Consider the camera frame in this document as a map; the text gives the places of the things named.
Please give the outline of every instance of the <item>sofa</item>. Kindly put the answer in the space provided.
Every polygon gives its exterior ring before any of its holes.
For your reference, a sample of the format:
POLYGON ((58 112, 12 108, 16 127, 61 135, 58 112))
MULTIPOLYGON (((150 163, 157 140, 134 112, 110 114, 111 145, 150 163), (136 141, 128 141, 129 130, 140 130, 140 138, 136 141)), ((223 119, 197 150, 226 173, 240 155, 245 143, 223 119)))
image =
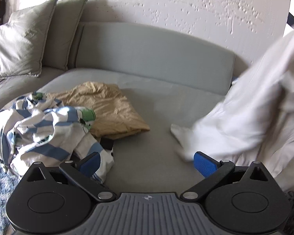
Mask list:
POLYGON ((114 142, 105 185, 118 192, 176 192, 203 177, 175 153, 172 123, 191 126, 226 95, 235 54, 186 34, 132 23, 79 23, 68 70, 0 79, 0 109, 32 91, 59 92, 86 81, 117 84, 150 132, 114 142))

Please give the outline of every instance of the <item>sofa backrest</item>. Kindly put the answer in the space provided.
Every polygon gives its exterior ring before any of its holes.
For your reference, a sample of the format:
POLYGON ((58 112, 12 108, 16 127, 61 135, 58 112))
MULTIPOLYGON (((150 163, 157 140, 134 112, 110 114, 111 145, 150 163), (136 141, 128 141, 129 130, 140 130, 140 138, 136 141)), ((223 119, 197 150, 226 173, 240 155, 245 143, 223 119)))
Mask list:
POLYGON ((69 68, 96 68, 225 95, 235 54, 190 35, 133 23, 80 23, 69 68))

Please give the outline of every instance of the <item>folded brown cloth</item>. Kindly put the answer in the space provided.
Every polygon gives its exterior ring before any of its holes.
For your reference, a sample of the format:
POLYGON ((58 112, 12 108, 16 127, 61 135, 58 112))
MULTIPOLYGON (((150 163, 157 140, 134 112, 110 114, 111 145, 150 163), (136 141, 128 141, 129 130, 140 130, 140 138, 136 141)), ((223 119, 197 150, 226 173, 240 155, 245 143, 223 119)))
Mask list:
POLYGON ((150 130, 126 96, 114 84, 89 81, 65 92, 48 93, 47 98, 57 98, 66 106, 93 109, 96 119, 90 133, 94 137, 118 139, 150 130))

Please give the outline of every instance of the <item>wall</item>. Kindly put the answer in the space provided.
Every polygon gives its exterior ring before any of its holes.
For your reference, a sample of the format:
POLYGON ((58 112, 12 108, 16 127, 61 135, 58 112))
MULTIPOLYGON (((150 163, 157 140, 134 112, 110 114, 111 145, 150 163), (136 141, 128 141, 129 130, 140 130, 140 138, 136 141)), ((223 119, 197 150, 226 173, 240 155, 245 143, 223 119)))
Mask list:
MULTIPOLYGON (((45 0, 18 0, 19 8, 45 0)), ((89 0, 83 21, 149 24, 191 34, 252 63, 283 35, 290 0, 89 0)))

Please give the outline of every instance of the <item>silver bolt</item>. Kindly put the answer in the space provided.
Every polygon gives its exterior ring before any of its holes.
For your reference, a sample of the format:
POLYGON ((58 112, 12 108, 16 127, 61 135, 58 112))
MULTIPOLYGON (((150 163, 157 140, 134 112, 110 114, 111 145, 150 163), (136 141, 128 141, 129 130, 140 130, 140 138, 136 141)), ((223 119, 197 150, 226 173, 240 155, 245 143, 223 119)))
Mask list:
POLYGON ((195 192, 186 192, 186 193, 183 193, 183 197, 188 200, 193 200, 198 197, 198 194, 195 192))
POLYGON ((112 196, 113 196, 113 194, 110 193, 110 192, 100 192, 100 193, 98 193, 98 198, 101 199, 101 200, 111 199, 112 196))

